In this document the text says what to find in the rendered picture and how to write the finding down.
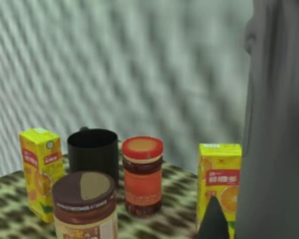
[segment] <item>black mug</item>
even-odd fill
[[[107,129],[83,127],[68,137],[70,172],[100,171],[119,183],[118,136]]]

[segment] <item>gray wall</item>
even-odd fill
[[[239,142],[251,0],[0,0],[0,176],[17,134],[149,134],[196,172],[199,142]]]

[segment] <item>table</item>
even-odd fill
[[[67,157],[63,157],[69,173]],[[195,238],[197,176],[164,163],[163,207],[147,219],[137,219],[124,208],[123,166],[117,193],[119,239]],[[28,208],[22,171],[0,178],[0,239],[55,239],[54,224],[46,224]]]

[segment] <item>carton top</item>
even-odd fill
[[[49,140],[59,138],[57,134],[43,128],[27,129],[26,131],[21,132],[19,135],[34,142],[35,144],[45,143]]]
[[[206,144],[199,145],[200,154],[204,156],[241,156],[240,144]]]

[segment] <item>jar label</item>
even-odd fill
[[[124,170],[125,199],[136,206],[150,206],[161,200],[161,170],[139,175]]]
[[[61,222],[54,216],[57,239],[117,239],[118,220],[114,211],[107,218],[86,225],[72,225]]]

